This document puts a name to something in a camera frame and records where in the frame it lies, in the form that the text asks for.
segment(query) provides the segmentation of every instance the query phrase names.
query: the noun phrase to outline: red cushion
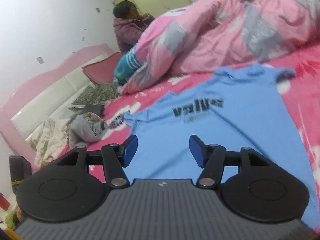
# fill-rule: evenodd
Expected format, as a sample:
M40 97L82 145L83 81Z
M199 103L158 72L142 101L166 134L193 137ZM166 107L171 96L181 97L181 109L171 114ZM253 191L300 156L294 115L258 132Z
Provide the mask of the red cushion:
M118 65L120 52L117 52L109 58L82 68L84 74L98 84L110 83L113 81L113 72Z

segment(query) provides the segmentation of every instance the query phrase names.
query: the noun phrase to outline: pink and gray quilt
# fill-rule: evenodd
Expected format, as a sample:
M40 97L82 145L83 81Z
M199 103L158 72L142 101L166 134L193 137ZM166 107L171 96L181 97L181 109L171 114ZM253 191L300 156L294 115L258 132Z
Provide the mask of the pink and gray quilt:
M149 26L136 44L141 67L119 92L290 53L319 38L319 17L320 0L199 0Z

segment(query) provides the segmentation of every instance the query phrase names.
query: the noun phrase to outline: metal screw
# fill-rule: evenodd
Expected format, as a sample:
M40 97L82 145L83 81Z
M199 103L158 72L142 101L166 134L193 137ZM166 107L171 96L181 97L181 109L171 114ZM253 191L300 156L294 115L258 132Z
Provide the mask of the metal screw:
M203 178L199 180L199 184L205 187L212 186L214 183L215 183L214 179L211 179L211 178Z
M124 178L115 178L111 180L111 184L115 186L123 186L127 183L127 180Z

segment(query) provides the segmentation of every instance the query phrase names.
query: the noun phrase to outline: red object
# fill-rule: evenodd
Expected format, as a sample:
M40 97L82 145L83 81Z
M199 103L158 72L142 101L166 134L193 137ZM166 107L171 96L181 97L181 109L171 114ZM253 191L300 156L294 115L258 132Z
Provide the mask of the red object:
M7 201L4 196L0 193L0 207L4 209L4 211L7 211L9 209L10 202Z
M87 77L98 84L110 83L113 81L113 72L121 57L121 53L117 52L101 62L83 67L82 70Z

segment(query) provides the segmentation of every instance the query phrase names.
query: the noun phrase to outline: pink headboard frame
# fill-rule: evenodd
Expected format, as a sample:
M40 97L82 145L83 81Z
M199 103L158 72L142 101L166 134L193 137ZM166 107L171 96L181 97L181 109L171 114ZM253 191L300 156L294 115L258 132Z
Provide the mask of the pink headboard frame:
M73 53L59 67L54 70L37 75L22 84L0 108L0 133L16 155L25 157L32 165L34 164L35 153L19 135L17 129L11 122L11 118L29 103L33 98L47 89L57 80L70 73L77 67L89 60L107 53L109 56L115 52L107 45L101 44L83 48Z

